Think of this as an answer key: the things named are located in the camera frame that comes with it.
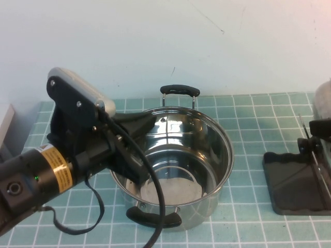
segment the black cable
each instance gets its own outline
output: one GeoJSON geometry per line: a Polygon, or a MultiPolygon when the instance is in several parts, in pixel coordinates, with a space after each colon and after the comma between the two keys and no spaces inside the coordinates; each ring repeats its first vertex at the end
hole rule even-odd
{"type": "Polygon", "coordinates": [[[162,188],[160,185],[160,182],[153,170],[152,165],[147,160],[144,152],[140,149],[138,144],[127,134],[125,130],[123,130],[118,124],[116,124],[111,118],[107,118],[108,124],[113,128],[122,138],[134,149],[136,150],[138,156],[143,161],[144,165],[146,166],[149,174],[151,175],[151,178],[154,182],[157,196],[159,198],[159,204],[160,204],[160,222],[159,225],[155,228],[155,231],[151,238],[148,240],[148,242],[145,244],[144,248],[150,248],[153,246],[153,244],[157,241],[158,237],[160,236],[164,224],[164,219],[166,217],[166,204],[164,202],[164,196],[162,192],[162,188]]]}

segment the white grout line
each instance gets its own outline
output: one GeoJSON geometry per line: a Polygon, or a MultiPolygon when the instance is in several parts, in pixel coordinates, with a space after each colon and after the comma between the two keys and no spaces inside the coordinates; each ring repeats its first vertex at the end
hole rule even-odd
{"type": "Polygon", "coordinates": [[[234,209],[234,203],[233,203],[233,196],[232,196],[232,192],[231,192],[231,187],[229,188],[229,192],[230,192],[230,199],[231,199],[231,203],[230,204],[232,205],[232,211],[233,211],[234,223],[235,223],[236,232],[237,232],[237,239],[238,239],[238,242],[239,242],[239,248],[242,248],[242,245],[240,243],[239,228],[238,228],[236,211],[234,209]]]}
{"type": "MultiPolygon", "coordinates": [[[[273,109],[274,115],[276,116],[275,109],[274,109],[274,105],[272,105],[272,109],[273,109]]],[[[278,129],[279,129],[279,132],[280,132],[281,138],[282,138],[282,140],[283,140],[283,142],[284,142],[284,145],[285,145],[286,151],[289,152],[289,149],[288,149],[288,147],[287,147],[287,145],[286,145],[285,138],[284,138],[283,133],[281,132],[281,128],[280,128],[280,125],[279,125],[279,123],[278,123],[278,119],[277,119],[277,118],[276,118],[276,122],[277,122],[277,126],[278,126],[278,129]]],[[[290,230],[290,227],[289,227],[289,222],[288,222],[287,217],[286,217],[285,215],[284,215],[284,219],[285,219],[286,228],[287,228],[287,230],[288,230],[288,233],[289,233],[289,236],[290,236],[290,240],[291,240],[291,243],[292,243],[292,248],[295,248],[295,247],[294,247],[294,243],[293,243],[293,238],[292,238],[291,230],[290,230]]]]}
{"type": "MultiPolygon", "coordinates": [[[[93,182],[93,189],[95,189],[95,185],[97,183],[97,174],[95,175],[95,178],[94,178],[94,182],[93,182]]],[[[86,221],[86,228],[89,227],[89,217],[91,216],[91,209],[92,209],[92,202],[93,202],[93,196],[94,196],[94,193],[92,191],[92,196],[91,196],[91,200],[89,202],[89,209],[88,209],[88,215],[87,215],[87,221],[86,221]]],[[[83,247],[85,247],[86,245],[86,238],[87,238],[87,233],[84,234],[84,243],[83,243],[83,247]]]]}
{"type": "MultiPolygon", "coordinates": [[[[295,114],[295,112],[294,112],[293,105],[292,105],[292,101],[291,101],[291,98],[290,98],[289,95],[288,95],[288,98],[289,98],[289,100],[290,100],[290,106],[291,106],[291,110],[292,110],[292,112],[293,112],[293,115],[294,115],[295,117],[297,117],[296,114],[295,114]]],[[[298,118],[295,118],[295,120],[296,120],[296,123],[298,124],[298,126],[300,127],[300,123],[299,123],[299,121],[298,121],[298,118]]],[[[300,129],[300,132],[301,132],[302,137],[305,137],[305,134],[304,134],[304,132],[302,131],[302,129],[300,129]]],[[[315,225],[314,225],[314,222],[313,222],[312,219],[311,219],[311,216],[309,216],[309,219],[310,219],[310,223],[311,223],[311,225],[312,225],[312,228],[313,228],[313,230],[314,230],[316,240],[317,240],[317,242],[318,242],[318,244],[319,244],[319,248],[321,248],[321,244],[320,244],[319,236],[317,235],[317,232],[316,232],[316,229],[315,229],[315,225]]]]}
{"type": "MultiPolygon", "coordinates": [[[[266,147],[265,147],[264,139],[263,139],[263,136],[262,136],[262,132],[261,132],[261,129],[260,129],[260,125],[259,125],[259,122],[258,122],[258,119],[257,119],[257,114],[256,114],[256,112],[255,112],[255,107],[254,107],[254,106],[253,106],[253,111],[254,111],[254,116],[255,116],[255,118],[256,118],[256,120],[257,120],[257,124],[258,124],[258,128],[259,128],[259,133],[260,133],[260,136],[261,136],[261,140],[262,140],[262,142],[263,142],[264,149],[265,149],[265,151],[267,151],[267,149],[266,149],[266,147]]],[[[240,131],[240,138],[241,138],[242,141],[243,141],[243,137],[242,137],[242,133],[241,133],[241,131],[240,131]]],[[[253,183],[253,179],[252,179],[252,175],[251,175],[251,171],[250,171],[250,170],[248,170],[248,175],[249,175],[250,182],[251,182],[251,184],[252,184],[252,186],[253,186],[253,194],[254,194],[254,199],[255,199],[255,202],[256,202],[256,207],[257,207],[257,209],[258,209],[258,215],[259,215],[259,220],[260,220],[260,223],[261,223],[263,239],[264,239],[264,241],[266,242],[266,241],[267,241],[267,240],[266,240],[266,235],[265,235],[265,231],[264,231],[264,226],[263,226],[263,224],[262,224],[262,219],[261,219],[261,214],[260,214],[260,208],[259,208],[259,205],[258,205],[258,199],[257,199],[256,193],[255,193],[254,183],[253,183]]]]}

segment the warning label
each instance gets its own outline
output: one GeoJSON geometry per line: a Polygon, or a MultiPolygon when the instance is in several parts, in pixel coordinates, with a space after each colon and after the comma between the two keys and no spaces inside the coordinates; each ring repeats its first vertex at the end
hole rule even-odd
{"type": "Polygon", "coordinates": [[[62,193],[72,187],[72,177],[67,161],[51,144],[36,148],[47,160],[55,174],[59,192],[62,193]]]}

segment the black pot handle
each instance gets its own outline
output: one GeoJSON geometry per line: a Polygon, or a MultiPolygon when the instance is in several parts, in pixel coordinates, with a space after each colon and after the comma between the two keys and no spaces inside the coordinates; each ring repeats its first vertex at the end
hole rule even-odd
{"type": "MultiPolygon", "coordinates": [[[[137,206],[129,208],[126,211],[126,216],[127,218],[129,218],[133,222],[136,222],[137,224],[147,227],[153,227],[153,228],[155,228],[158,225],[160,219],[160,216],[158,214],[145,213],[142,210],[140,210],[140,208],[137,206]]],[[[163,228],[177,227],[180,226],[181,223],[182,223],[182,218],[180,218],[178,213],[173,212],[165,216],[163,228]]]]}
{"type": "Polygon", "coordinates": [[[197,97],[200,95],[200,91],[196,88],[186,85],[173,84],[166,85],[160,88],[162,94],[179,94],[179,95],[189,95],[190,97],[197,97]]]}

